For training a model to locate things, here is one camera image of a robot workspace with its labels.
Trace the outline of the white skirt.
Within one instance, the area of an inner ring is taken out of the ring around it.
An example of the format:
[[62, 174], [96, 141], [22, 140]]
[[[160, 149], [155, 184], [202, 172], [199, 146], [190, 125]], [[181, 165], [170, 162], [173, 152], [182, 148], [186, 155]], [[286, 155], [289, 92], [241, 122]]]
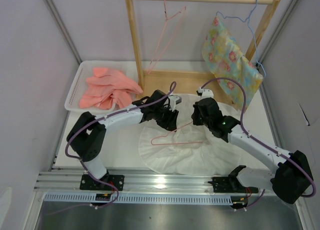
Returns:
[[[200, 100], [194, 94], [181, 95], [182, 102], [177, 105], [177, 128], [192, 122], [193, 104]], [[203, 141], [198, 144], [153, 146], [152, 138], [168, 132], [154, 120], [147, 122], [142, 130], [138, 152], [142, 162], [158, 174], [182, 174], [189, 176], [228, 175], [239, 165], [248, 165], [250, 156], [241, 148], [214, 137], [205, 126], [191, 125], [177, 132], [179, 140]], [[170, 142], [170, 134], [161, 141]]]

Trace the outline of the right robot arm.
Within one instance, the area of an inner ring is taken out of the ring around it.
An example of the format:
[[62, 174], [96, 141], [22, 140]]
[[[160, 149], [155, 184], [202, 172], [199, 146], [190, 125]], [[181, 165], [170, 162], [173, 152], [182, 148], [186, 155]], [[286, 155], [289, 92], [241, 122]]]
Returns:
[[223, 115], [212, 97], [195, 102], [193, 108], [191, 118], [194, 125], [207, 127], [216, 138], [239, 147], [267, 167], [236, 167], [228, 175], [228, 186], [232, 191], [239, 192], [245, 187], [271, 190], [288, 204], [294, 204], [300, 197], [307, 197], [305, 191], [308, 187], [312, 187], [309, 196], [315, 195], [316, 186], [304, 153], [299, 150], [290, 152], [260, 140], [245, 129], [242, 120]]

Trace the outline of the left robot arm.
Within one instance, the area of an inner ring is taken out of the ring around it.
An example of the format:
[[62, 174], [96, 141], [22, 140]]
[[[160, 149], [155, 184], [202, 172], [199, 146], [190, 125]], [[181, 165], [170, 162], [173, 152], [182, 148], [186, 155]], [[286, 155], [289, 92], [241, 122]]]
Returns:
[[181, 102], [182, 98], [178, 95], [155, 90], [151, 96], [105, 116], [84, 112], [67, 135], [65, 155], [79, 160], [91, 177], [91, 184], [97, 190], [103, 190], [109, 183], [109, 172], [100, 157], [106, 136], [124, 127], [151, 120], [164, 130], [174, 131], [179, 113], [176, 106]]

